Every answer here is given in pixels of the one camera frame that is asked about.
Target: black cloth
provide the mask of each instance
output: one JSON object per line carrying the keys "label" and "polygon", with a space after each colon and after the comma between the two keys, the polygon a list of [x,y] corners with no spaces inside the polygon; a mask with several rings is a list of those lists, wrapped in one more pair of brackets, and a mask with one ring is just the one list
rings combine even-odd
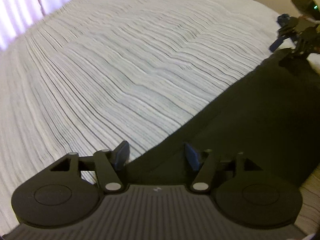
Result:
{"label": "black cloth", "polygon": [[242,151],[263,170],[299,187],[320,162],[320,76],[308,61],[276,52],[230,86],[158,146],[129,163],[127,183],[186,184],[192,173],[183,154],[199,151],[232,158]]}

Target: ribbed grip surface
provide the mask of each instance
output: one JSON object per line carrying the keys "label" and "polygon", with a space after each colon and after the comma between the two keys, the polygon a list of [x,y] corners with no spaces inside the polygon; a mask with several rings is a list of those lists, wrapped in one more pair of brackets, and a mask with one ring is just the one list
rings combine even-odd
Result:
{"label": "ribbed grip surface", "polygon": [[184,186],[137,186],[104,198],[88,218],[58,229],[21,224],[5,240],[285,240],[304,235],[294,226],[255,230],[222,216],[206,195]]}

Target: circular pad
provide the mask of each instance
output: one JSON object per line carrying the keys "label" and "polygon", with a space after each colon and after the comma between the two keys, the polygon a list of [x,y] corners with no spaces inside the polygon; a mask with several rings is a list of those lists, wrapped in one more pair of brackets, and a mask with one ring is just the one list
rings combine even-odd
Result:
{"label": "circular pad", "polygon": [[35,199],[42,205],[56,206],[65,203],[71,198],[71,190],[62,185],[46,185],[35,193]]}
{"label": "circular pad", "polygon": [[297,187],[265,171],[237,175],[217,189],[215,198],[227,217],[252,228],[288,225],[302,206]]}
{"label": "circular pad", "polygon": [[19,222],[61,227],[86,217],[99,199],[99,192],[89,182],[57,172],[23,183],[13,193],[11,204]]}

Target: logo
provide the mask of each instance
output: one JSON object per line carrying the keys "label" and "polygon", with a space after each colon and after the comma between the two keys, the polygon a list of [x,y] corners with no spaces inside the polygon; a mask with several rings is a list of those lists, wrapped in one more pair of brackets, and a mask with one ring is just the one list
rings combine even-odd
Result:
{"label": "logo", "polygon": [[155,191],[155,192],[159,192],[159,191],[161,191],[162,190],[162,188],[160,188],[160,187],[155,187],[154,189],[153,189],[153,191]]}

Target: bed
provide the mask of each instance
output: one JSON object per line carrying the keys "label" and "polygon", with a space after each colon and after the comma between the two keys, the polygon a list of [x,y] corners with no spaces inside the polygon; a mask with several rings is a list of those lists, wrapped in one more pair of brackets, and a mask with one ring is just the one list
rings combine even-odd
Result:
{"label": "bed", "polygon": [[30,28],[0,54],[0,235],[17,186],[68,152],[144,154],[270,56],[277,16],[253,0],[72,0]]}

